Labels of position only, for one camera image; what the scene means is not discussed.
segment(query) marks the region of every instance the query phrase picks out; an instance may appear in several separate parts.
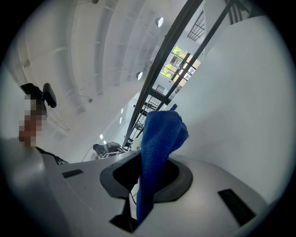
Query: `blue microfiber towel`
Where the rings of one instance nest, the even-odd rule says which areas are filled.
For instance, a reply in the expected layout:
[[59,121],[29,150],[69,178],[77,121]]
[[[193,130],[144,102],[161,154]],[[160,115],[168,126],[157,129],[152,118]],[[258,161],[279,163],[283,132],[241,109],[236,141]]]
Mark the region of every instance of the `blue microfiber towel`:
[[142,173],[137,194],[137,222],[140,224],[153,208],[153,197],[161,182],[168,156],[188,138],[186,125],[174,110],[147,114],[142,139]]

